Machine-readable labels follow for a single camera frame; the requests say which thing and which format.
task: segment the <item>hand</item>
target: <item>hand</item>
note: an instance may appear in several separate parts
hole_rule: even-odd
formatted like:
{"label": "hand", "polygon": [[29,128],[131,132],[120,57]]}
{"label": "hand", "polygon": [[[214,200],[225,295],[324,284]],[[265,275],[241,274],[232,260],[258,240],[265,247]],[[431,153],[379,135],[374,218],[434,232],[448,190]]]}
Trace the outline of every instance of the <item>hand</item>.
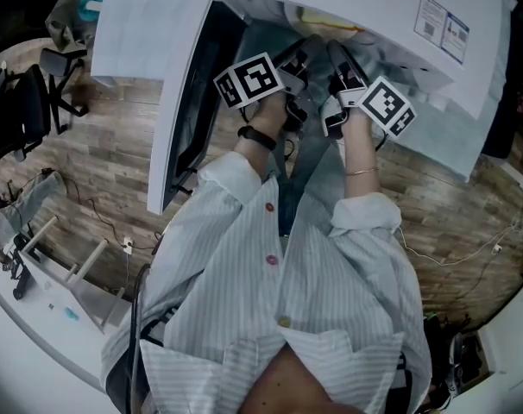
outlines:
{"label": "hand", "polygon": [[271,94],[260,100],[260,107],[256,116],[264,116],[276,122],[285,122],[287,119],[287,94],[283,91]]}

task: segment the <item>electrical outlet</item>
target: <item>electrical outlet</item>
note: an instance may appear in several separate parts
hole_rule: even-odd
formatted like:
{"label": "electrical outlet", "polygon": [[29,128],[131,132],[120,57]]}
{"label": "electrical outlet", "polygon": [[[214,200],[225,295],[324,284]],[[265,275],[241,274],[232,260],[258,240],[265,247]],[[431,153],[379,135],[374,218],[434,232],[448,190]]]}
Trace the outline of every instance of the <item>electrical outlet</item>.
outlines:
{"label": "electrical outlet", "polygon": [[123,245],[125,246],[125,247],[123,248],[123,251],[124,251],[125,253],[127,253],[127,254],[131,254],[131,253],[133,253],[133,240],[132,240],[130,237],[125,236],[125,237],[123,238]]}

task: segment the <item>office chair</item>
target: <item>office chair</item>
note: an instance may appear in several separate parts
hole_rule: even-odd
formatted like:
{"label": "office chair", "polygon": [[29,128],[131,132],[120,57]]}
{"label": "office chair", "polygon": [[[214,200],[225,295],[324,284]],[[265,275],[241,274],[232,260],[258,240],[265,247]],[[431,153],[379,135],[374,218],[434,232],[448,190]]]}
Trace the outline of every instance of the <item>office chair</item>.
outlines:
{"label": "office chair", "polygon": [[[50,111],[53,112],[58,134],[67,130],[67,125],[60,125],[59,107],[75,116],[83,116],[88,112],[86,106],[76,110],[61,99],[72,72],[84,65],[80,57],[85,54],[86,51],[68,54],[49,49],[41,51],[41,67],[49,73],[49,92],[38,65],[32,65],[24,73],[6,75],[0,90],[0,159],[13,152],[16,160],[25,160],[26,155],[50,133]],[[58,85],[55,84],[55,76],[62,77]],[[14,88],[4,89],[8,82],[15,80]]]}

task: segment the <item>wooden floor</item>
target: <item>wooden floor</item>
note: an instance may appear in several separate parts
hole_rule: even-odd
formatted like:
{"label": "wooden floor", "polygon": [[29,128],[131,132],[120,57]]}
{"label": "wooden floor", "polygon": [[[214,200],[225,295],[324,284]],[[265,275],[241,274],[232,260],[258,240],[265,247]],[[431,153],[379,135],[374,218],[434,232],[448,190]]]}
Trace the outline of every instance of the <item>wooden floor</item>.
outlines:
{"label": "wooden floor", "polygon": [[[41,48],[51,44],[29,41],[5,51],[0,60],[20,72],[38,62]],[[128,235],[143,248],[155,245],[154,232],[161,232],[186,200],[178,196],[163,216],[146,211],[161,83],[123,83],[111,91],[83,73],[76,87],[90,98],[90,113],[72,118],[72,128],[65,134],[51,133],[23,163],[16,163],[12,156],[0,162],[0,191],[6,191],[10,179],[15,187],[21,186],[46,166],[75,180],[81,204],[69,182],[69,196],[48,199],[32,227],[39,228],[53,215],[59,217],[46,243],[53,256],[67,265],[83,263],[98,241],[106,238],[110,245],[88,279],[108,289],[126,284],[125,257],[111,228],[97,219],[91,203],[84,200],[94,199],[101,217],[116,226],[120,242]],[[229,150],[241,125],[236,116],[220,112],[206,160]],[[408,246],[442,263],[473,254],[514,219],[523,217],[523,191],[485,158],[479,160],[469,183],[393,143],[379,152],[379,166],[384,192],[401,208]],[[425,313],[442,318],[447,314],[451,321],[461,321],[468,314],[472,325],[485,321],[522,283],[523,231],[508,232],[501,245],[500,254],[491,254],[492,243],[470,259],[449,266],[408,252],[419,276]],[[131,256],[128,292],[140,266],[151,259],[149,253],[136,249]]]}

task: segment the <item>shirt cuff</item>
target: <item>shirt cuff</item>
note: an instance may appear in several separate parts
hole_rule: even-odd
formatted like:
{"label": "shirt cuff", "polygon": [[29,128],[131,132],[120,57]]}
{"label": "shirt cuff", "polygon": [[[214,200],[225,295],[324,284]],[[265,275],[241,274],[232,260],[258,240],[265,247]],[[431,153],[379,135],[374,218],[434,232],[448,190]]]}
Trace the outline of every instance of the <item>shirt cuff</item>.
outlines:
{"label": "shirt cuff", "polygon": [[401,212],[386,195],[370,193],[338,201],[331,223],[335,229],[389,229],[393,233],[401,225]]}
{"label": "shirt cuff", "polygon": [[246,158],[237,152],[228,152],[206,164],[198,171],[204,181],[221,185],[236,200],[245,205],[262,188],[262,180]]}

